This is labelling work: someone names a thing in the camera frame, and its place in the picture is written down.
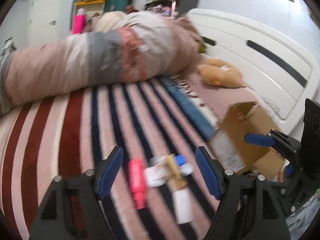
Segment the rolled patchwork duvet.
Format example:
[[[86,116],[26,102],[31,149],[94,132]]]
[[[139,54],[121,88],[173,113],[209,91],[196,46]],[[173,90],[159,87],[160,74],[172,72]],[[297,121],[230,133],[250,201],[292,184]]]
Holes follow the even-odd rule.
[[[184,16],[125,15],[107,32],[71,35],[1,54],[1,115],[50,96],[93,86],[172,76],[199,57],[203,40]]]

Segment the white spray bottle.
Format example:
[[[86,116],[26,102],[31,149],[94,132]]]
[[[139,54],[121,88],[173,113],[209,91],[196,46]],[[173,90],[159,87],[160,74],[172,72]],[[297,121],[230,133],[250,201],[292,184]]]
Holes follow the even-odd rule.
[[[185,224],[193,221],[193,208],[191,197],[187,188],[177,190],[172,194],[174,212],[177,224]]]

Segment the green plush toy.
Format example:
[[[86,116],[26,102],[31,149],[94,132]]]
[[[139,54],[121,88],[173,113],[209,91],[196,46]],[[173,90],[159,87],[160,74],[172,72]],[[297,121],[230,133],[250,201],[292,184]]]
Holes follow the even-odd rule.
[[[206,48],[207,48],[206,44],[205,44],[204,42],[202,42],[202,43],[200,44],[200,47],[199,47],[199,53],[200,53],[200,54],[205,53],[205,52],[206,52]]]

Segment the striped pink blanket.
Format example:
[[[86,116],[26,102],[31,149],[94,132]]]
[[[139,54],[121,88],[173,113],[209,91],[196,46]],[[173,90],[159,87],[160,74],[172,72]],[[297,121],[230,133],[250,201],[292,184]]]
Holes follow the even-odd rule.
[[[1,118],[1,211],[19,239],[28,239],[36,210],[52,179],[76,177],[106,159],[114,146],[124,163],[103,209],[117,239],[202,239],[217,201],[198,169],[187,176],[193,220],[178,224],[171,182],[147,195],[137,210],[127,162],[195,150],[215,132],[216,117],[195,88],[158,77],[129,85],[82,89],[13,109]]]

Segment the pink bottle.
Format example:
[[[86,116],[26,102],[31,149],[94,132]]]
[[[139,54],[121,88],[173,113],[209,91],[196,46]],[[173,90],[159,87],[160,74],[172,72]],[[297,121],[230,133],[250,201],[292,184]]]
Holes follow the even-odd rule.
[[[73,20],[72,34],[80,34],[83,32],[86,25],[86,11],[80,8],[76,11]]]

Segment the red tube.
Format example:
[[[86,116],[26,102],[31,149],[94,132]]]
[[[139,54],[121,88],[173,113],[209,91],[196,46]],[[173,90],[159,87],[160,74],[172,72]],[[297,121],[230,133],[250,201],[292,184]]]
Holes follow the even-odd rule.
[[[144,177],[144,162],[132,159],[128,163],[129,186],[137,210],[146,207],[146,182]]]

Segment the contact lens case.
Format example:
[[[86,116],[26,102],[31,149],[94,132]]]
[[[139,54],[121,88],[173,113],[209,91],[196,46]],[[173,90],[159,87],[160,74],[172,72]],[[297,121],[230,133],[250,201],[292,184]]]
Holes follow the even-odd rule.
[[[181,154],[176,155],[175,161],[176,161],[176,164],[178,166],[180,173],[183,176],[189,176],[193,173],[193,171],[194,171],[193,165],[191,165],[190,163],[187,162],[187,159],[185,156],[183,156]]]

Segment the white door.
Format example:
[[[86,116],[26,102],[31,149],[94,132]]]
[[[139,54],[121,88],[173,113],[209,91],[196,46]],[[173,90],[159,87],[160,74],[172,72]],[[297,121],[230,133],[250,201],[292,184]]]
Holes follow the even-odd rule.
[[[59,40],[57,19],[61,0],[31,0],[28,14],[28,46],[36,47]]]

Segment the white soap-like box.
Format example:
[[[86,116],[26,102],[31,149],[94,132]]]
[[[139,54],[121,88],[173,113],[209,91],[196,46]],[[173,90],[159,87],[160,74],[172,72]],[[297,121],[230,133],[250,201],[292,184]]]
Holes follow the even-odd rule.
[[[162,167],[148,167],[144,170],[146,185],[149,188],[163,186],[166,183],[166,171]]]

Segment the white headboard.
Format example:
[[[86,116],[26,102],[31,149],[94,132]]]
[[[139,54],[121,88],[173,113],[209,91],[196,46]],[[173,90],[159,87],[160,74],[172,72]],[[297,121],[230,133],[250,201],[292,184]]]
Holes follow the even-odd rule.
[[[271,112],[279,128],[293,134],[304,105],[319,86],[319,63],[279,31],[228,12],[191,9],[187,18],[207,45],[207,55],[234,65]]]

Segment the cardboard box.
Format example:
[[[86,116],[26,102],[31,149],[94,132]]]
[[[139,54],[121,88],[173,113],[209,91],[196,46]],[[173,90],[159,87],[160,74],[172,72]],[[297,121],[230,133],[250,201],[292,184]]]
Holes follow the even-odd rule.
[[[273,181],[283,170],[285,159],[267,137],[272,129],[278,126],[257,103],[237,103],[229,107],[208,146],[225,170],[262,174]]]

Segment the brown plush toy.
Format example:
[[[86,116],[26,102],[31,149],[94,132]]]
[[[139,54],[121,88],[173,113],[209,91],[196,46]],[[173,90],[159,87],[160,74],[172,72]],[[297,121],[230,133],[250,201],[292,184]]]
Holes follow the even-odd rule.
[[[197,66],[197,70],[206,85],[224,88],[244,86],[241,72],[223,60],[208,58]]]

